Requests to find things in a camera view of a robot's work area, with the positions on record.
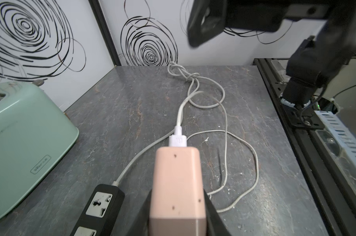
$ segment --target electrical outlet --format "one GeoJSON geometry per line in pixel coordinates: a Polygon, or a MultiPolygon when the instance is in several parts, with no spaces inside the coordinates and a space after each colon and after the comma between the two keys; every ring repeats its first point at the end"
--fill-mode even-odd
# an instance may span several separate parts
{"type": "Polygon", "coordinates": [[[78,227],[74,236],[95,236],[97,234],[96,230],[88,229],[85,227],[78,227]]]}
{"type": "Polygon", "coordinates": [[[124,200],[117,186],[99,184],[82,210],[70,236],[110,236],[124,200]]]}
{"type": "Polygon", "coordinates": [[[86,215],[102,218],[106,213],[111,198],[112,194],[110,193],[96,192],[86,210],[86,215]]]}

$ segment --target gray marble countertop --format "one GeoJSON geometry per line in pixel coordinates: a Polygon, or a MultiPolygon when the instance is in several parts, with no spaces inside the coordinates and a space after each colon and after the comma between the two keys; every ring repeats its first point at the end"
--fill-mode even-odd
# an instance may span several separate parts
{"type": "MultiPolygon", "coordinates": [[[[303,174],[256,66],[187,66],[220,83],[226,96],[228,130],[254,146],[259,157],[256,188],[234,209],[220,213],[234,235],[327,235],[303,174]]],[[[148,144],[171,131],[189,83],[172,78],[166,67],[119,66],[66,112],[80,130],[77,143],[9,215],[0,235],[69,235],[96,185],[111,184],[148,144]]],[[[201,81],[200,90],[220,98],[220,90],[201,81]]],[[[198,95],[197,104],[213,102],[198,95]]],[[[183,130],[224,129],[219,107],[186,105],[183,130]]],[[[151,148],[130,169],[120,188],[124,203],[111,235],[123,236],[152,187],[155,151],[151,148]]],[[[204,189],[217,189],[224,174],[224,134],[196,135],[188,145],[200,150],[204,189]]],[[[232,203],[255,181],[250,150],[228,138],[228,182],[213,195],[217,209],[232,203]]]]}

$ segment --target mint green appliance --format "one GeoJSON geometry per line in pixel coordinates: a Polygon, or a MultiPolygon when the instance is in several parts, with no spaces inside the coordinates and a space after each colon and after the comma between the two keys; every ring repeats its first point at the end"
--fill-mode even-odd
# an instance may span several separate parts
{"type": "Polygon", "coordinates": [[[0,83],[0,218],[48,174],[78,129],[36,85],[0,83]]]}

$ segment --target white cable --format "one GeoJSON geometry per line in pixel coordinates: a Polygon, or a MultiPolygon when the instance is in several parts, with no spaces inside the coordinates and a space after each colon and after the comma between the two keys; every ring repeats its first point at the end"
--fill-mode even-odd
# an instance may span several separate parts
{"type": "MultiPolygon", "coordinates": [[[[194,135],[198,135],[198,134],[203,134],[203,133],[209,133],[209,132],[225,132],[225,130],[206,130],[206,131],[201,131],[201,132],[197,132],[197,133],[194,133],[192,135],[190,135],[187,140],[189,138],[191,138],[192,136],[194,135]]],[[[251,186],[251,188],[249,188],[248,190],[246,190],[244,193],[242,193],[239,197],[237,197],[237,199],[228,207],[224,208],[224,209],[221,209],[221,210],[217,210],[218,213],[221,213],[221,212],[224,212],[224,211],[228,211],[230,209],[232,209],[237,203],[239,200],[241,200],[241,198],[243,198],[246,194],[248,194],[249,192],[251,192],[255,187],[256,185],[258,184],[258,180],[259,180],[259,163],[258,163],[258,155],[256,154],[256,151],[255,149],[253,148],[253,146],[251,146],[251,144],[249,144],[248,142],[246,142],[245,140],[243,140],[242,138],[239,138],[238,136],[232,134],[231,132],[226,132],[230,135],[232,135],[233,137],[235,137],[236,139],[238,139],[239,141],[243,142],[244,144],[246,144],[246,146],[248,148],[251,149],[251,152],[253,153],[253,156],[254,156],[254,161],[255,161],[255,172],[256,172],[256,175],[255,175],[255,182],[253,184],[253,186],[251,186]]]]}
{"type": "Polygon", "coordinates": [[[184,77],[186,79],[186,81],[188,81],[189,79],[191,79],[191,84],[190,84],[190,87],[188,89],[188,92],[187,92],[187,97],[186,99],[182,102],[182,104],[180,105],[179,107],[179,110],[178,110],[178,115],[177,115],[177,122],[176,122],[176,127],[174,130],[170,131],[168,134],[164,135],[162,138],[154,141],[153,143],[149,144],[146,148],[144,148],[143,150],[141,150],[131,161],[130,163],[128,163],[128,165],[126,166],[126,168],[122,171],[122,173],[120,174],[120,176],[118,177],[118,179],[116,181],[113,182],[112,185],[114,186],[119,186],[121,180],[123,179],[124,175],[126,174],[126,172],[129,170],[129,168],[133,165],[133,163],[136,162],[136,160],[144,153],[146,152],[148,149],[150,149],[151,147],[153,147],[154,145],[156,145],[157,143],[161,142],[162,140],[166,139],[167,137],[169,137],[170,135],[172,135],[174,133],[175,130],[180,130],[180,125],[182,124],[182,121],[183,121],[183,108],[185,106],[185,104],[189,101],[193,106],[197,107],[197,108],[203,108],[203,109],[208,109],[208,108],[213,108],[213,107],[216,107],[216,106],[219,106],[224,110],[224,113],[225,113],[225,130],[207,130],[207,131],[201,131],[201,132],[197,132],[195,134],[192,134],[190,135],[187,140],[194,136],[194,135],[198,135],[198,134],[202,134],[202,133],[208,133],[208,132],[225,132],[225,151],[224,151],[224,165],[225,165],[225,178],[224,178],[224,182],[223,184],[216,190],[210,192],[210,193],[207,193],[209,196],[210,196],[210,199],[211,199],[211,196],[212,194],[214,193],[217,193],[219,191],[221,191],[224,186],[226,185],[226,182],[227,182],[227,178],[228,178],[228,169],[227,169],[227,134],[230,134],[232,135],[233,137],[235,137],[236,139],[240,140],[241,142],[243,142],[244,144],[246,144],[252,151],[253,153],[253,156],[255,158],[255,168],[256,168],[256,178],[255,178],[255,182],[253,184],[253,186],[248,189],[247,191],[245,191],[244,193],[242,193],[230,206],[228,206],[227,208],[224,208],[224,209],[221,209],[221,210],[217,210],[218,213],[220,212],[224,212],[224,211],[227,211],[227,210],[230,210],[232,209],[232,207],[234,207],[237,202],[242,198],[244,197],[246,194],[248,194],[249,192],[251,192],[257,185],[258,183],[258,180],[259,180],[259,165],[258,165],[258,156],[256,154],[256,151],[255,149],[251,146],[251,144],[249,144],[248,142],[246,142],[245,140],[237,137],[236,135],[228,132],[228,118],[227,118],[227,113],[226,113],[226,110],[224,108],[224,106],[222,105],[222,102],[224,101],[224,98],[225,98],[225,90],[224,88],[219,84],[217,83],[216,81],[210,79],[210,78],[207,78],[207,77],[202,77],[199,75],[199,73],[188,73],[187,70],[181,66],[181,65],[178,65],[174,62],[170,62],[168,67],[167,67],[167,71],[170,75],[174,76],[174,77],[184,77]],[[172,73],[170,70],[171,68],[177,68],[180,72],[180,74],[175,74],[175,73],[172,73]],[[197,90],[199,89],[199,80],[198,78],[202,78],[202,79],[206,79],[206,80],[209,80],[211,82],[213,82],[214,84],[216,84],[220,89],[221,89],[221,92],[223,94],[223,96],[221,97],[221,100],[218,101],[216,98],[214,98],[213,96],[203,92],[203,91],[198,91],[197,90]],[[195,81],[198,83],[197,87],[194,89],[193,92],[191,92],[191,89],[192,89],[192,86],[194,85],[195,81]],[[216,104],[213,104],[213,105],[209,105],[209,106],[201,106],[201,105],[198,105],[196,103],[194,103],[191,98],[194,97],[195,95],[197,94],[201,94],[201,93],[205,93],[207,96],[209,96],[211,99],[213,99],[214,101],[216,101],[217,103],[216,104]]]}

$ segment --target white usb connector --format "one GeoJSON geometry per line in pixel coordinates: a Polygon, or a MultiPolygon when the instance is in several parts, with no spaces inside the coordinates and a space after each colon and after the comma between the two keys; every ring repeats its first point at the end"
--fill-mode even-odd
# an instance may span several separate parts
{"type": "Polygon", "coordinates": [[[182,135],[182,127],[175,126],[174,134],[169,136],[169,147],[186,147],[187,137],[182,135]]]}

